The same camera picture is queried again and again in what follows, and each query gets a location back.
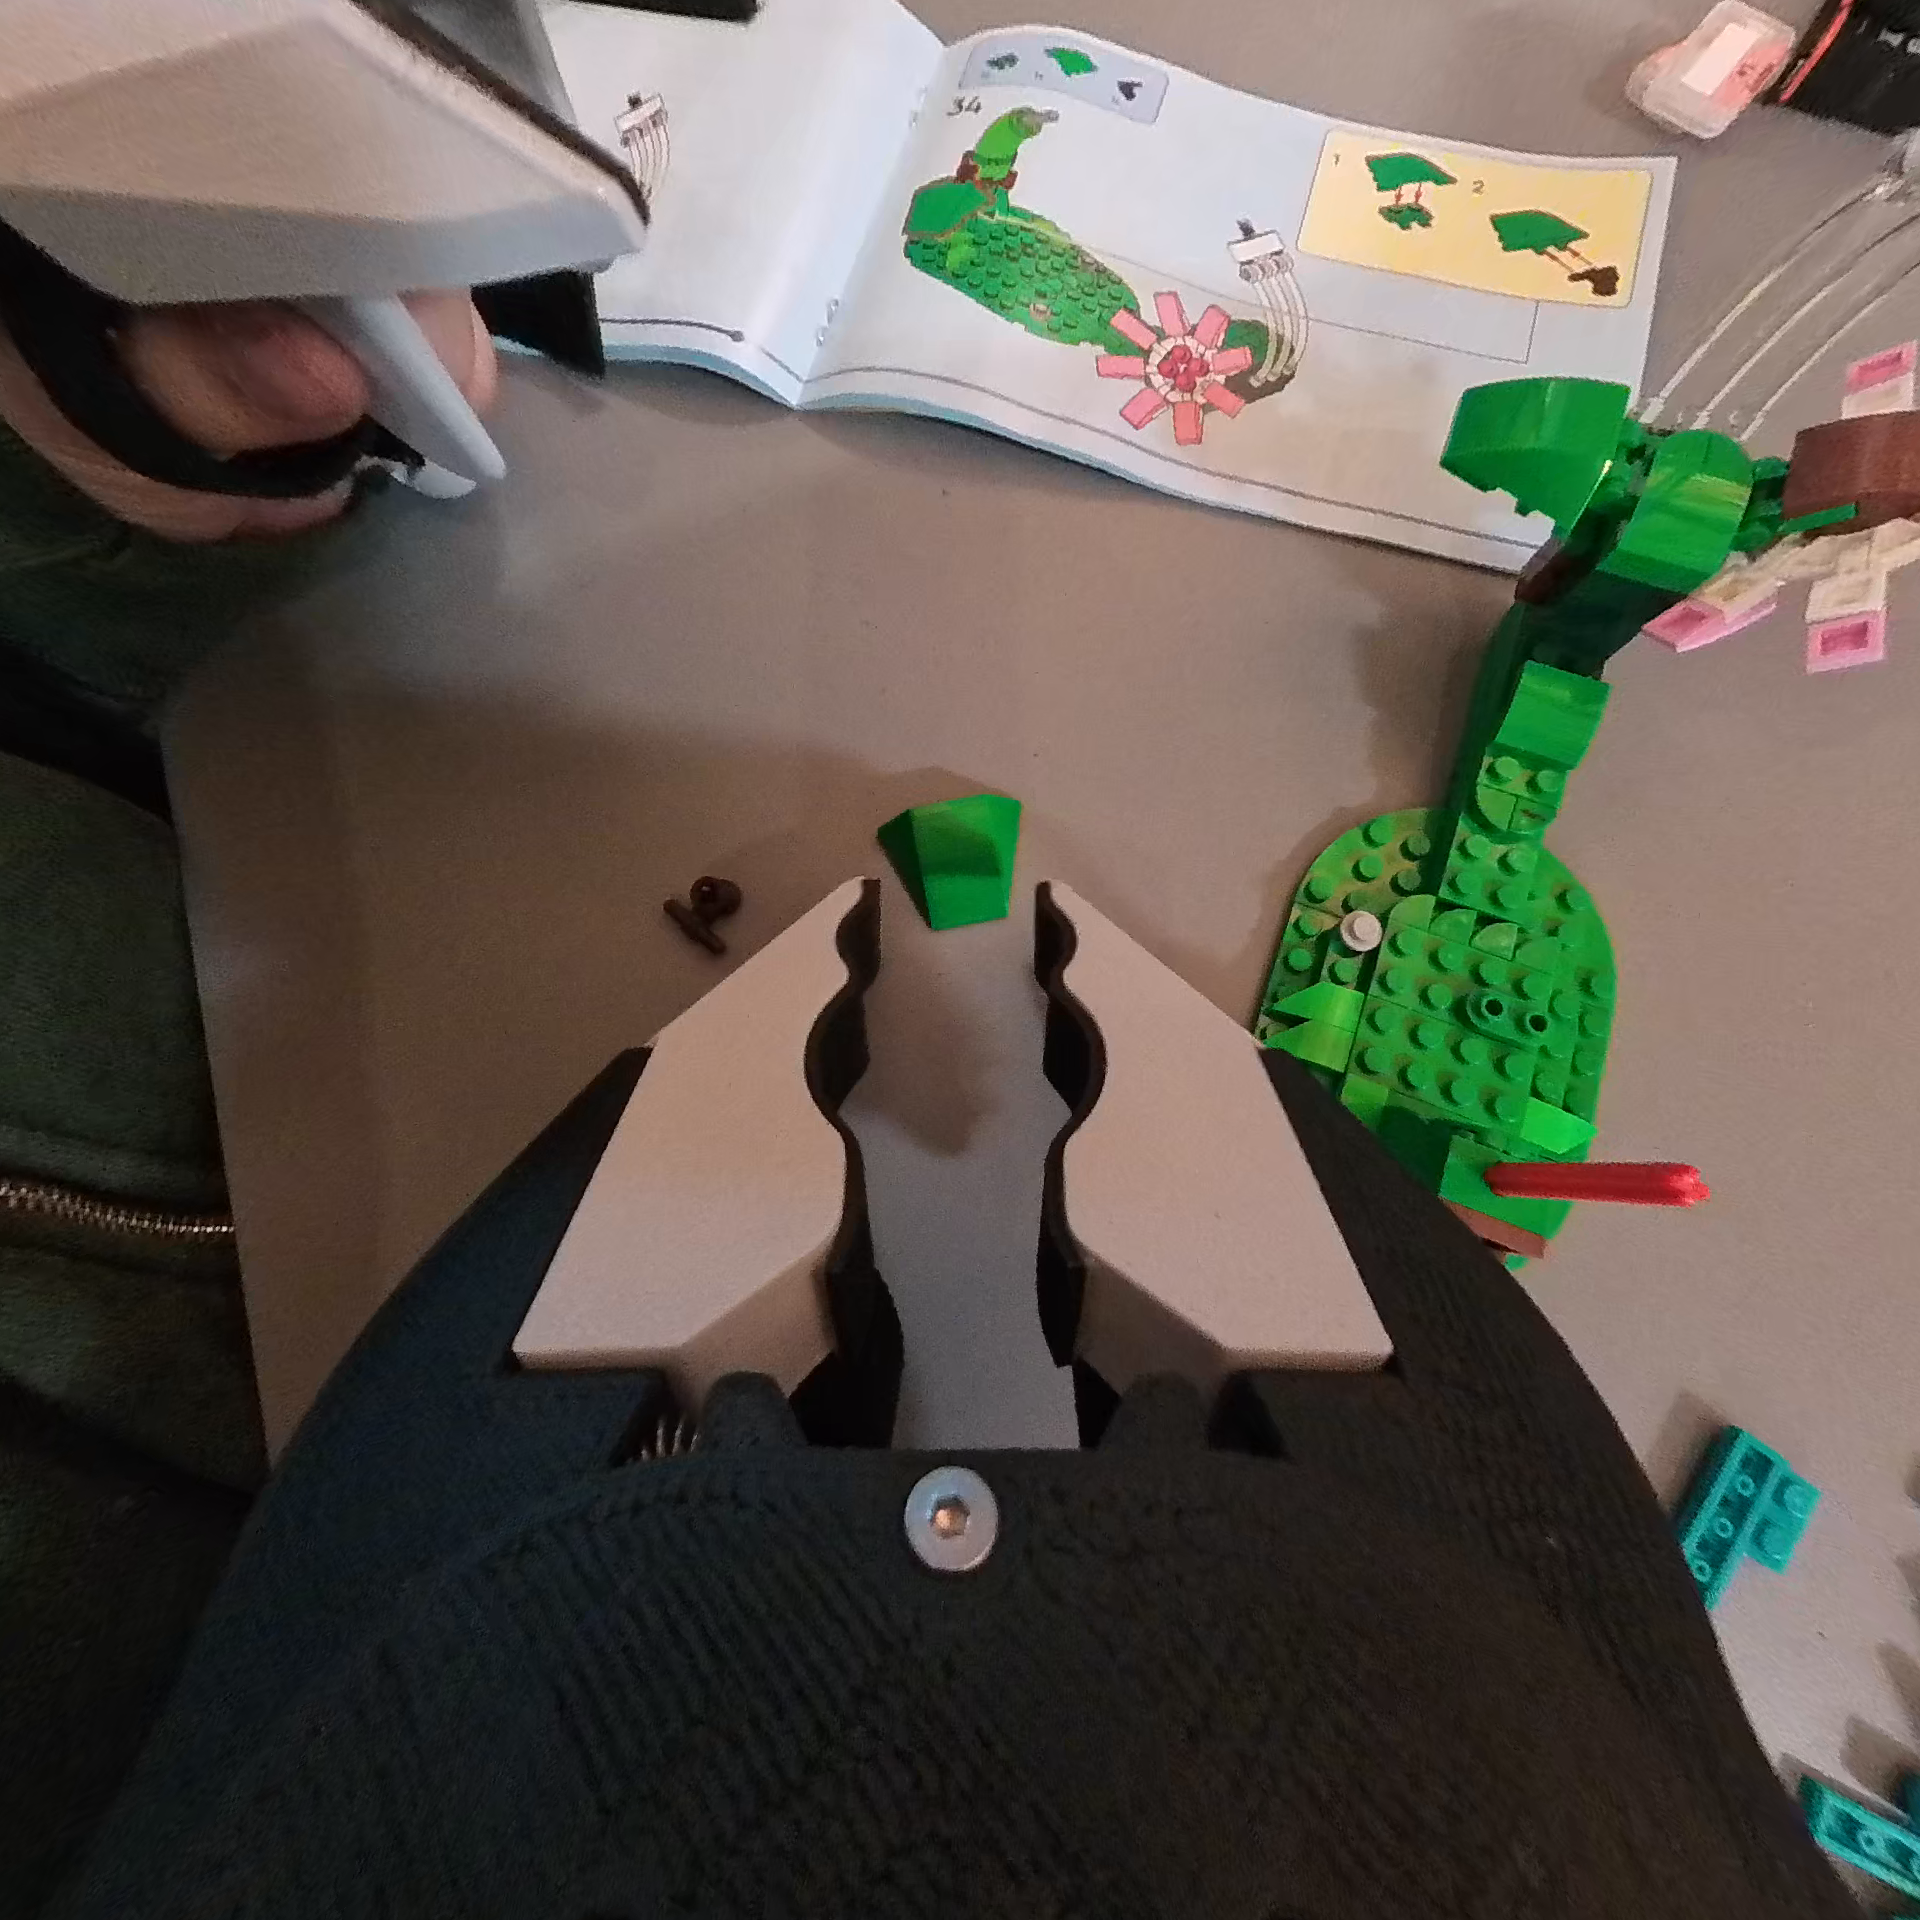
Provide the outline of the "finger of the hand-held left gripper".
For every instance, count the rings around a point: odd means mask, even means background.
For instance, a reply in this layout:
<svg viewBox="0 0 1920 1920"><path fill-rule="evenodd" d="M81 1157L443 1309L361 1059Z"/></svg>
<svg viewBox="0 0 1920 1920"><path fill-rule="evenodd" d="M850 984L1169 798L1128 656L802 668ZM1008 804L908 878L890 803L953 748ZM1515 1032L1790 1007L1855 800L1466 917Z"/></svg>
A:
<svg viewBox="0 0 1920 1920"><path fill-rule="evenodd" d="M6 3L3 214L124 304L516 282L650 227L535 4Z"/></svg>

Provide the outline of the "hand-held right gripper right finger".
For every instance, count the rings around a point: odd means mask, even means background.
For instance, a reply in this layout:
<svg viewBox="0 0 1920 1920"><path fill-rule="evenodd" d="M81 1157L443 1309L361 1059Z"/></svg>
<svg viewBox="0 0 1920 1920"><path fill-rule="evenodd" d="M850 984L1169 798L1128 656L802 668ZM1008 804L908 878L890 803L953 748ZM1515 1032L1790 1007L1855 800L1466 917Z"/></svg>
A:
<svg viewBox="0 0 1920 1920"><path fill-rule="evenodd" d="M1374 1375L1394 1349L1248 1029L1060 879L1036 890L1039 1307L1081 1446L1171 1378Z"/></svg>

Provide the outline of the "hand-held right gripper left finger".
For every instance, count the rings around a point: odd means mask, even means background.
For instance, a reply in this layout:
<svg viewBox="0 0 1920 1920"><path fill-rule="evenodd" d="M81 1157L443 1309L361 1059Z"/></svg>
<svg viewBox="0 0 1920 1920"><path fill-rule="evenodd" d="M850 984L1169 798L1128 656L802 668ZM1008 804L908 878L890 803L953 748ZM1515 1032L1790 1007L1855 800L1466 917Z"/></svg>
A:
<svg viewBox="0 0 1920 1920"><path fill-rule="evenodd" d="M769 1375L823 1446L894 1440L905 1342L844 1123L881 884L832 890L663 1027L521 1318L529 1372L654 1372L699 1418Z"/></svg>

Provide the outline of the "green lego slope brick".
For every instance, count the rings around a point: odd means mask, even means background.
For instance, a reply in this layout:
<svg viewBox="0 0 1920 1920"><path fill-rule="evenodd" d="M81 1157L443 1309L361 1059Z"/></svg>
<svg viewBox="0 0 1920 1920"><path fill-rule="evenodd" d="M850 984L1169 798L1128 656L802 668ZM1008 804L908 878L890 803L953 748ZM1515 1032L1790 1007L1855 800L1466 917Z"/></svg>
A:
<svg viewBox="0 0 1920 1920"><path fill-rule="evenodd" d="M1003 922L1016 890L1022 803L1000 794L908 806L876 831L934 931Z"/></svg>

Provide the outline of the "green lego plant model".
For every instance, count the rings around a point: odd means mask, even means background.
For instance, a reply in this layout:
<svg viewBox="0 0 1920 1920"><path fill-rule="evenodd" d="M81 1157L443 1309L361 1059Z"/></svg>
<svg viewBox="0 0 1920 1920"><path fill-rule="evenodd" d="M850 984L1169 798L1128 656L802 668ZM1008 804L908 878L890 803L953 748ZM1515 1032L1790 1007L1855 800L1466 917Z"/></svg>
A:
<svg viewBox="0 0 1920 1920"><path fill-rule="evenodd" d="M1553 533L1479 659L1444 798L1346 829L1304 874L1255 1039L1502 1259L1544 1258L1572 1205L1711 1197L1686 1163L1594 1158L1617 955L1547 834L1608 716L1604 668L1727 565L1910 509L1913 460L1910 424L1864 415L1759 456L1708 427L1639 423L1628 387L1595 376L1457 402L1443 471Z"/></svg>

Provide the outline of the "teal lego brick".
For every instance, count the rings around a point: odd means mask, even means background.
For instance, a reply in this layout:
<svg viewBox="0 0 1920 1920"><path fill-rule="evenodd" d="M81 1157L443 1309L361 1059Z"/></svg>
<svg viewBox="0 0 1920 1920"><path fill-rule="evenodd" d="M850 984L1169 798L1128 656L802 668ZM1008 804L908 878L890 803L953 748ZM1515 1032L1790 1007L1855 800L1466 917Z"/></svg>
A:
<svg viewBox="0 0 1920 1920"><path fill-rule="evenodd" d="M1747 1565L1785 1575L1823 1490L1756 1434L1715 1434L1675 1506L1674 1528L1702 1604L1712 1614Z"/></svg>
<svg viewBox="0 0 1920 1920"><path fill-rule="evenodd" d="M1839 1866L1897 1893L1907 1916L1919 1907L1919 1771L1910 1770L1895 1782L1894 1798L1864 1798L1804 1773L1798 1802L1815 1844Z"/></svg>

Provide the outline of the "lego instruction booklet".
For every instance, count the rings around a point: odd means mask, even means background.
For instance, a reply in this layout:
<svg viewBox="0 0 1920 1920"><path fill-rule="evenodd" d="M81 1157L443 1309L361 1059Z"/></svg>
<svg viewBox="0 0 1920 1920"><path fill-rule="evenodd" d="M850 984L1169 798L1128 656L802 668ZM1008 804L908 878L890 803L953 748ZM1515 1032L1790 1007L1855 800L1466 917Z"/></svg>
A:
<svg viewBox="0 0 1920 1920"><path fill-rule="evenodd" d="M944 43L882 3L545 24L654 213L595 287L611 360L1507 574L1546 528L1443 472L1462 395L1641 383L1666 156L1367 128L1074 27Z"/></svg>

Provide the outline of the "pink lego flower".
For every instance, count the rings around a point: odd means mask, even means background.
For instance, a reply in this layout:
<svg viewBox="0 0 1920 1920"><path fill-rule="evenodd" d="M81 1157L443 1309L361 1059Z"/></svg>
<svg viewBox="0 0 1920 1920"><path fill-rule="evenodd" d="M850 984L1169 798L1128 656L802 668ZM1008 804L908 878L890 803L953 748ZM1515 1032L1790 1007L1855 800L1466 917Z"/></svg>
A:
<svg viewBox="0 0 1920 1920"><path fill-rule="evenodd" d="M1919 133L1777 246L1641 405L1646 424L1735 440L1748 523L1708 583L1644 629L1674 654L1804 590L1806 670L1889 652L1889 583L1915 565Z"/></svg>

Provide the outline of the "person's left hand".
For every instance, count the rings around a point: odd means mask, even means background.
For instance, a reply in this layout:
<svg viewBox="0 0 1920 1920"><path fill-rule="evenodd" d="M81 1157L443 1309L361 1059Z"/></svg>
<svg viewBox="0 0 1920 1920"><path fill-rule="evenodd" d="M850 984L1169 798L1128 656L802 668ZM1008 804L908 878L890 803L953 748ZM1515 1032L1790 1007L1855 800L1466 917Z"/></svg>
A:
<svg viewBox="0 0 1920 1920"><path fill-rule="evenodd" d="M116 352L159 415L218 456L329 440L368 414L363 366L287 304L144 309ZM3 415L110 517L180 543L290 538L344 517L354 493L352 482L307 498L164 487L88 440L12 341L3 344Z"/></svg>

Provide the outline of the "person's green jacket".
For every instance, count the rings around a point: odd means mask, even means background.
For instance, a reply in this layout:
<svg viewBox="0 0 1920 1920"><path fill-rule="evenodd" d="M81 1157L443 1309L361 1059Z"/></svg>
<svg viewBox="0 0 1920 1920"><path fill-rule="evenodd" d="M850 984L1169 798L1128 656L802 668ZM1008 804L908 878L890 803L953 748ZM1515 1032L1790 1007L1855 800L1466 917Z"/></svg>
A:
<svg viewBox="0 0 1920 1920"><path fill-rule="evenodd" d="M177 836L6 754L3 1894L35 1916L265 1476Z"/></svg>

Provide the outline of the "pink white small case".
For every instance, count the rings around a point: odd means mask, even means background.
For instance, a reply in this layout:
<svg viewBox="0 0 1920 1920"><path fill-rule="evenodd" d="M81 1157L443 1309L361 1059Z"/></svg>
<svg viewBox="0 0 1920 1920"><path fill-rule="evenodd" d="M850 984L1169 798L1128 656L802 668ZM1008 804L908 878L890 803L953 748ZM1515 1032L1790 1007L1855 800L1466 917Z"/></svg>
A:
<svg viewBox="0 0 1920 1920"><path fill-rule="evenodd" d="M1794 24L1761 7L1715 3L1633 69L1624 95L1660 128L1712 139L1784 75L1798 40Z"/></svg>

